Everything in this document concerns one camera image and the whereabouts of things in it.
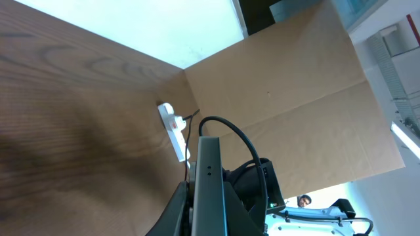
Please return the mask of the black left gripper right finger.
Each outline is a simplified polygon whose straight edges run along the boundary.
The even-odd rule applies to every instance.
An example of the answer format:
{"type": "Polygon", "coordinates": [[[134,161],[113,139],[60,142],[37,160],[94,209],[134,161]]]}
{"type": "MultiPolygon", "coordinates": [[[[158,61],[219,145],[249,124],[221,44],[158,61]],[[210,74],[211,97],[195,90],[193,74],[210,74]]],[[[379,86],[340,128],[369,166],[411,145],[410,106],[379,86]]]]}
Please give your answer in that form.
{"type": "Polygon", "coordinates": [[[232,185],[229,182],[223,182],[223,185],[228,235],[263,236],[263,230],[248,215],[232,185]]]}

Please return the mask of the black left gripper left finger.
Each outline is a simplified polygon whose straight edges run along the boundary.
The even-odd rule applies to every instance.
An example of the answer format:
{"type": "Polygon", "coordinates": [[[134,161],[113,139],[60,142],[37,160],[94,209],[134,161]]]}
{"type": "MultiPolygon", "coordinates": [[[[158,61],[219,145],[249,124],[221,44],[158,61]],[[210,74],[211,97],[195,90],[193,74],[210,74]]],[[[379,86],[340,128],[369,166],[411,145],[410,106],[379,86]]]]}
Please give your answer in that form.
{"type": "Polygon", "coordinates": [[[147,232],[146,236],[181,236],[184,235],[188,202],[188,182],[181,182],[161,216],[147,232]]]}

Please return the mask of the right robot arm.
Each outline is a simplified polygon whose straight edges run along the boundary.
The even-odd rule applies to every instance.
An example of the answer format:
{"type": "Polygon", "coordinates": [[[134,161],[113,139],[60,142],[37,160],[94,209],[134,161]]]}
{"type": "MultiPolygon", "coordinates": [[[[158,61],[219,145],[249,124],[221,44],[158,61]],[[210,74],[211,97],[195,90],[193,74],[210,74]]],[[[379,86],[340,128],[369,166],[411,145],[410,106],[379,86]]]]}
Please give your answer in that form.
{"type": "Polygon", "coordinates": [[[268,225],[271,223],[277,223],[280,231],[290,228],[299,232],[307,229],[330,231],[334,235],[356,235],[352,223],[367,222],[369,226],[366,232],[360,235],[367,236],[373,231],[373,221],[369,218],[357,218],[347,199],[337,199],[328,208],[310,209],[302,201],[310,201],[311,198],[300,195],[296,206],[287,206],[272,162],[263,158],[261,166],[266,182],[265,199],[261,198],[259,171],[253,161],[248,161],[233,171],[222,171],[223,180],[232,186],[244,217],[250,220],[246,226],[255,225],[263,235],[268,235],[268,225]]]}

